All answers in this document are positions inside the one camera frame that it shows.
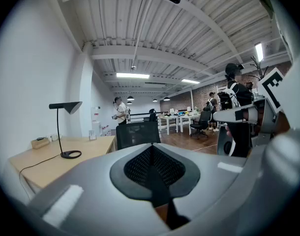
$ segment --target fluorescent light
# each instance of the fluorescent light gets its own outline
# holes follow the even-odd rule
[[[258,58],[258,62],[262,61],[264,58],[264,54],[263,54],[263,46],[261,43],[255,45],[256,47],[256,51],[257,51],[257,58]]]
[[[137,73],[117,73],[116,76],[118,78],[140,78],[140,79],[148,79],[150,77],[149,74],[137,74]]]
[[[199,84],[200,83],[198,81],[190,81],[190,80],[186,80],[186,79],[182,80],[182,82],[189,82],[189,83],[194,83],[194,84]]]

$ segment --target wooden desk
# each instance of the wooden desk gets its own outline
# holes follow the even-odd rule
[[[61,147],[63,151],[80,150],[82,155],[75,159],[65,159],[57,156],[34,167],[24,169],[21,174],[32,184],[39,188],[44,188],[77,164],[115,151],[114,141],[115,136],[98,137],[94,141],[90,141],[89,138],[62,138]],[[17,171],[21,171],[25,167],[32,166],[59,154],[60,145],[57,140],[42,148],[29,149],[15,155],[9,161]]]
[[[169,116],[169,117],[159,117],[159,129],[160,131],[162,130],[162,124],[161,120],[165,119],[166,120],[166,132],[169,135],[170,134],[170,120],[171,119],[176,119],[176,133],[179,132],[179,118],[177,116]]]

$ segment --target desk lamp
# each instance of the desk lamp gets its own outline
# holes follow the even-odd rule
[[[75,113],[78,108],[81,106],[82,101],[77,101],[77,102],[65,102],[65,103],[55,103],[55,104],[50,104],[49,108],[50,109],[57,109],[57,134],[58,134],[58,140],[60,142],[60,129],[59,129],[59,125],[58,125],[58,109],[59,108],[65,108],[65,110],[69,113],[69,114],[73,114]],[[76,153],[78,152],[79,155],[76,156],[70,156],[72,153]],[[66,158],[66,159],[74,159],[77,158],[79,156],[81,156],[81,151],[79,150],[71,150],[71,151],[66,151],[66,152],[62,152],[61,149],[61,143],[60,143],[60,156],[62,158]]]

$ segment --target white ceiling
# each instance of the white ceiling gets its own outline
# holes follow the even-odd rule
[[[147,82],[165,84],[155,88],[115,76],[130,72],[149,0],[58,1],[67,30],[78,44],[92,43],[95,70],[118,95],[171,94],[186,86],[184,78],[206,80],[229,62],[250,62],[256,43],[278,36],[258,0],[153,0],[135,65],[137,73],[150,74]],[[263,46],[265,57],[284,51],[280,39]]]

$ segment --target wooden floor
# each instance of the wooden floor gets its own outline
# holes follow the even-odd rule
[[[196,136],[189,136],[188,127],[184,127],[183,133],[180,131],[176,133],[174,128],[170,128],[170,134],[167,135],[166,130],[162,130],[161,133],[161,142],[164,144],[176,146],[179,148],[189,149],[189,150],[197,150],[198,152],[216,154],[217,152],[217,141],[218,141],[218,133],[213,132],[212,130],[206,131],[208,138],[203,135],[199,135],[199,139],[197,140]]]

